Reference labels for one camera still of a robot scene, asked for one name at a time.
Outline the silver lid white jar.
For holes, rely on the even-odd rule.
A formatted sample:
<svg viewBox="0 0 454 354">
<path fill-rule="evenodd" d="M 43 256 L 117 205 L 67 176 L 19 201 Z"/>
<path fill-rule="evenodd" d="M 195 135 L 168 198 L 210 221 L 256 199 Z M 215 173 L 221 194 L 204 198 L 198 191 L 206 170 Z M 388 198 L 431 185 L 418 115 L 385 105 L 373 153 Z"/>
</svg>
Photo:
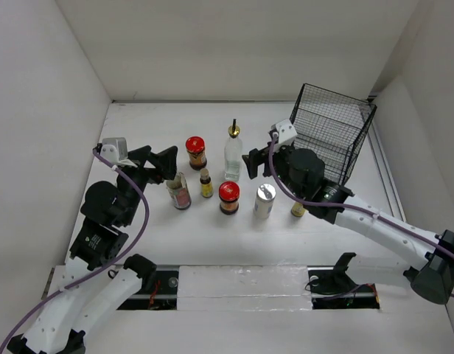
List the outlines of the silver lid white jar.
<svg viewBox="0 0 454 354">
<path fill-rule="evenodd" d="M 271 184 L 261 184 L 256 190 L 254 214 L 257 218 L 266 219 L 270 216 L 276 198 L 276 189 Z"/>
</svg>

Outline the clear glass oil bottle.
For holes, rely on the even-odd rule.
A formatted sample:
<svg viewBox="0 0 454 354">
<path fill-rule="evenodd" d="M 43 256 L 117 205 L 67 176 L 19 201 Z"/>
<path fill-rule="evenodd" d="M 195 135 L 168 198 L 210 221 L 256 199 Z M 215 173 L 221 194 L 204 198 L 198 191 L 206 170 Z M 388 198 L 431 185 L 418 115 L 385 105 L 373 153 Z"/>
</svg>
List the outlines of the clear glass oil bottle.
<svg viewBox="0 0 454 354">
<path fill-rule="evenodd" d="M 228 140 L 224 148 L 224 176 L 228 181 L 239 181 L 242 161 L 242 140 L 240 138 L 240 127 L 237 120 L 233 119 L 228 128 Z"/>
</svg>

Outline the red lid chili jar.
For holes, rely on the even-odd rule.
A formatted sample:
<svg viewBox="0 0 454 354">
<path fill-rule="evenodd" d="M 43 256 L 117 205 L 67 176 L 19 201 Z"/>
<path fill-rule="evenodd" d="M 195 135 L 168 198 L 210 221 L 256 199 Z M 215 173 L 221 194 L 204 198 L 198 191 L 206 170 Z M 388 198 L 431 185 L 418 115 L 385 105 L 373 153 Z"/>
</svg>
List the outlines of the red lid chili jar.
<svg viewBox="0 0 454 354">
<path fill-rule="evenodd" d="M 219 186 L 220 210 L 233 215 L 239 209 L 240 187 L 235 181 L 225 181 Z"/>
</svg>

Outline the red lid sauce jar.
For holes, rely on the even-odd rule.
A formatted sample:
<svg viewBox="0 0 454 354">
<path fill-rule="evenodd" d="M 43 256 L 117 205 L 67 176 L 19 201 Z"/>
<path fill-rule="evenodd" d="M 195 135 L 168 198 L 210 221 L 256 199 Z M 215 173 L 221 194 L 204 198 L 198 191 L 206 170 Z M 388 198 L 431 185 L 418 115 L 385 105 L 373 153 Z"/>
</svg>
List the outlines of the red lid sauce jar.
<svg viewBox="0 0 454 354">
<path fill-rule="evenodd" d="M 201 170 L 207 165 L 206 145 L 200 136 L 191 136 L 185 143 L 189 156 L 189 165 L 194 170 Z"/>
</svg>

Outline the black cap sauce bottle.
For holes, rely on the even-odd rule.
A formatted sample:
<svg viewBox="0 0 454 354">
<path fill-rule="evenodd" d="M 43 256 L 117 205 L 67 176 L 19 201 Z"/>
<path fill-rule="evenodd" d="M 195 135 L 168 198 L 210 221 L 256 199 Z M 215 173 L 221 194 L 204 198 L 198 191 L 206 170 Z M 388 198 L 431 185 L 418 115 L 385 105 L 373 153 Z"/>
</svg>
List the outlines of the black cap sauce bottle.
<svg viewBox="0 0 454 354">
<path fill-rule="evenodd" d="M 167 180 L 166 187 L 176 209 L 185 210 L 191 206 L 192 199 L 183 173 L 177 172 L 173 180 Z"/>
</svg>

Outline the yellow bottle cork cap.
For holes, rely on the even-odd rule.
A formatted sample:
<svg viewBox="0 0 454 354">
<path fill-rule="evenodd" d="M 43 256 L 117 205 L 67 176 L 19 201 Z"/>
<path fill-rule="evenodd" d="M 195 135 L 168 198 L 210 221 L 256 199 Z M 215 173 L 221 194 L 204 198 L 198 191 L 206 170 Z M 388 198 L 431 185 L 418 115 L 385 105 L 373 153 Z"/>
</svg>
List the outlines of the yellow bottle cork cap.
<svg viewBox="0 0 454 354">
<path fill-rule="evenodd" d="M 300 202 L 295 202 L 290 210 L 291 214 L 297 218 L 301 218 L 307 210 Z"/>
</svg>

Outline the small yellow label bottle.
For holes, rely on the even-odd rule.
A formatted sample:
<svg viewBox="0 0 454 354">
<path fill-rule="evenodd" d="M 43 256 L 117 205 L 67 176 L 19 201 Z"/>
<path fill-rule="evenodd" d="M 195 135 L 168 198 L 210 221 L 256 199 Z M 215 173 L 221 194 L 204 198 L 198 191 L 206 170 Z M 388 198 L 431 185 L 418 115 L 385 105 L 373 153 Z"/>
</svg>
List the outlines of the small yellow label bottle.
<svg viewBox="0 0 454 354">
<path fill-rule="evenodd" d="M 201 195 L 204 198 L 211 198 L 213 196 L 212 179 L 209 175 L 209 171 L 206 168 L 200 170 L 200 185 Z"/>
</svg>

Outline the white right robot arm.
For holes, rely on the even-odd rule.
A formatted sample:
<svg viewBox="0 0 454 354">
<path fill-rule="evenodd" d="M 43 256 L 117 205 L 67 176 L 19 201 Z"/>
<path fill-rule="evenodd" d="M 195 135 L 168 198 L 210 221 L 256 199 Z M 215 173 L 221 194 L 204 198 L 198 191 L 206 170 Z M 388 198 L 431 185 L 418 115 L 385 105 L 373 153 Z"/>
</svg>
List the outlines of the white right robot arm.
<svg viewBox="0 0 454 354">
<path fill-rule="evenodd" d="M 380 212 L 325 176 L 315 152 L 292 145 L 253 149 L 242 156 L 254 179 L 260 165 L 282 192 L 318 219 L 352 230 L 397 254 L 405 262 L 403 277 L 429 302 L 445 305 L 454 297 L 454 232 L 440 234 L 412 226 Z"/>
</svg>

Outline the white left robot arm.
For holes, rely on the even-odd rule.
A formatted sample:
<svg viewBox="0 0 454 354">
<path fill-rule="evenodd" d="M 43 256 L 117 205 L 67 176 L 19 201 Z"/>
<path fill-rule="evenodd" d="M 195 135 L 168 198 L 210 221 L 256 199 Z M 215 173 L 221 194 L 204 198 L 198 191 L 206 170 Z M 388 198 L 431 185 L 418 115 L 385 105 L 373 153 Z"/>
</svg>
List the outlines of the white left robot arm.
<svg viewBox="0 0 454 354">
<path fill-rule="evenodd" d="M 173 180 L 178 149 L 160 153 L 150 146 L 129 151 L 123 138 L 103 139 L 96 159 L 117 173 L 115 183 L 98 181 L 85 192 L 83 225 L 69 249 L 56 290 L 28 314 L 33 324 L 22 334 L 11 330 L 0 353 L 84 353 L 88 337 L 130 296 L 155 285 L 155 263 L 131 254 L 122 228 L 131 225 L 139 205 L 146 229 L 150 209 L 144 189 Z"/>
</svg>

